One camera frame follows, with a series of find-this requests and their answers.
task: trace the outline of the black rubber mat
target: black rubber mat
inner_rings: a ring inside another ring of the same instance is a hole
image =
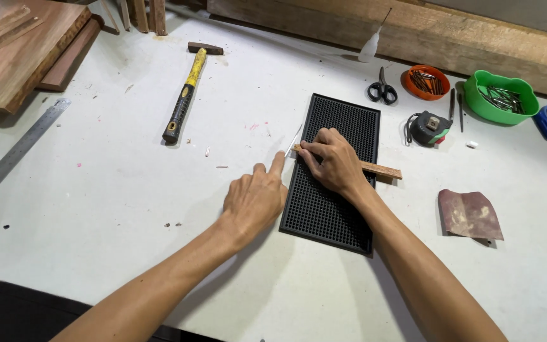
[[[314,94],[301,138],[312,142],[320,128],[334,127],[360,160],[376,163],[380,115],[378,110]],[[374,175],[365,176],[374,187]],[[373,249],[373,233],[358,210],[315,180],[299,156],[280,231],[361,254]]]

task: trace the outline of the hammer head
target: hammer head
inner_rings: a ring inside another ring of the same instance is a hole
[[[223,54],[222,47],[202,44],[202,43],[194,43],[192,41],[190,41],[187,44],[187,49],[189,49],[189,52],[193,52],[194,54],[196,54],[201,48],[204,48],[206,50],[207,55],[222,55]]]

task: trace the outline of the hand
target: hand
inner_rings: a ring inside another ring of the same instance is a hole
[[[322,162],[314,154],[321,156]],[[299,155],[315,179],[347,200],[368,184],[358,155],[335,128],[321,128],[312,143],[301,141]]]
[[[272,224],[284,209],[288,189],[282,184],[283,167],[284,152],[279,151],[269,173],[266,173],[265,165],[258,163],[252,175],[242,175],[229,185],[223,215],[239,229],[244,245]]]

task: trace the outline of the workbench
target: workbench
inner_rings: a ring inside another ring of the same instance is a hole
[[[65,93],[35,92],[18,114],[0,117],[1,159],[57,98],[72,101],[60,127],[0,185],[0,281],[96,304],[212,224],[229,183],[257,162],[269,167],[317,93],[381,111],[378,164],[404,176],[376,183],[385,203],[511,341],[547,341],[547,141],[531,119],[506,127],[464,105],[464,133],[456,111],[442,144],[406,146],[408,117],[447,117],[450,101],[408,93],[400,75],[410,66],[363,64],[338,47],[167,15],[168,36],[101,33]],[[193,63],[188,41],[225,55],[208,57],[181,140],[166,146],[162,132]],[[365,94],[381,66],[399,93],[391,106]],[[294,164],[286,158],[287,185]],[[443,234],[442,189],[482,192],[505,241]],[[165,324],[229,342],[424,340],[376,253],[284,234],[279,223],[201,282]]]

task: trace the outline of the metal ruler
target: metal ruler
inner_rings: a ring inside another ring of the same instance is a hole
[[[59,98],[0,160],[0,184],[69,105],[71,100]]]

